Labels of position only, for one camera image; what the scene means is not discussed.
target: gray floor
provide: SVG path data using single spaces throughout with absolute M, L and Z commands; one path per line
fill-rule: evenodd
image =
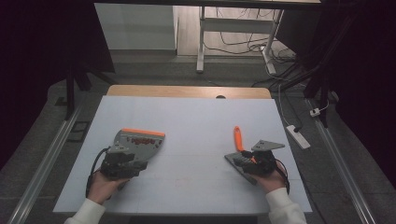
M 206 60 L 205 73 L 202 75 L 195 73 L 195 58 L 147 55 L 139 56 L 139 59 L 140 61 L 136 63 L 115 63 L 117 74 L 110 76 L 122 84 L 220 85 L 228 87 L 249 87 L 256 81 L 268 78 L 262 68 L 262 59 L 211 58 Z M 277 69 L 282 71 L 287 66 L 287 64 L 279 64 Z M 90 80 L 93 86 L 89 92 L 76 90 L 78 98 L 81 94 L 86 94 L 88 97 L 77 121 L 92 121 L 101 97 L 106 94 L 109 87 L 108 84 L 97 77 L 90 75 Z M 268 84 L 260 84 L 257 88 L 266 86 Z M 302 89 L 301 86 L 289 89 L 287 95 L 304 124 L 301 133 L 312 146 L 309 150 L 301 150 L 290 138 L 292 152 L 304 178 L 306 190 L 314 210 L 313 213 L 306 214 L 308 223 L 361 223 L 354 204 L 329 157 L 329 152 L 318 134 L 315 122 L 308 115 Z M 276 92 L 272 95 L 279 104 Z M 64 82 L 53 85 L 49 89 L 49 99 L 41 115 L 0 173 L 1 223 L 5 223 L 9 219 L 63 122 L 65 106 L 55 105 L 59 97 L 65 97 Z M 281 95 L 281 102 L 287 121 L 292 124 L 298 123 L 284 94 Z M 331 101 L 328 110 L 330 130 L 364 193 L 377 223 L 396 223 L 394 213 L 394 207 L 396 207 L 395 189 L 385 178 L 361 142 L 339 119 L 334 111 L 334 105 L 335 101 Z M 68 139 L 78 140 L 80 137 L 81 133 L 71 133 Z M 26 223 L 63 223 L 66 219 L 65 215 L 53 214 L 51 211 L 62 191 L 81 144 L 81 142 L 76 141 L 65 143 Z M 203 221 L 198 217 L 186 220 L 174 217 L 130 218 L 106 214 L 101 223 L 186 223 L 192 220 Z M 211 220 L 213 223 L 230 223 L 230 219 L 225 217 L 207 218 L 204 219 L 204 222 L 210 222 Z M 243 223 L 269 223 L 267 216 L 258 217 L 257 221 L 255 218 L 247 218 L 243 219 L 244 221 L 235 219 L 234 222 L 237 220 Z

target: table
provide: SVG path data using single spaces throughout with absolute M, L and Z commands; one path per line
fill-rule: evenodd
M 226 99 L 216 99 L 219 95 Z M 112 86 L 108 90 L 54 212 L 77 211 L 84 199 L 79 189 L 85 185 L 90 161 L 98 150 L 112 144 L 120 127 L 130 127 L 164 132 L 165 139 L 159 153 L 148 161 L 148 169 L 106 202 L 107 212 L 127 216 L 266 213 L 269 207 L 261 188 L 247 182 L 224 159 L 236 151 L 235 125 L 242 130 L 246 148 L 260 139 L 285 145 L 274 150 L 274 155 L 288 167 L 290 197 L 303 211 L 311 212 L 267 89 L 177 86 Z

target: power strip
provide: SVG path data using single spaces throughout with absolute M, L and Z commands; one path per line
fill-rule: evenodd
M 286 130 L 288 130 L 289 134 L 291 135 L 291 137 L 294 138 L 294 140 L 297 142 L 297 144 L 300 146 L 300 148 L 307 149 L 307 148 L 311 147 L 311 145 L 309 145 L 309 143 L 305 140 L 303 135 L 300 134 L 299 132 L 295 133 L 294 129 L 295 129 L 294 125 L 290 125 L 290 126 L 286 127 Z

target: wall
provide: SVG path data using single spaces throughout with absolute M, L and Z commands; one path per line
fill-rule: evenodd
M 95 4 L 95 8 L 109 49 L 177 48 L 172 6 Z

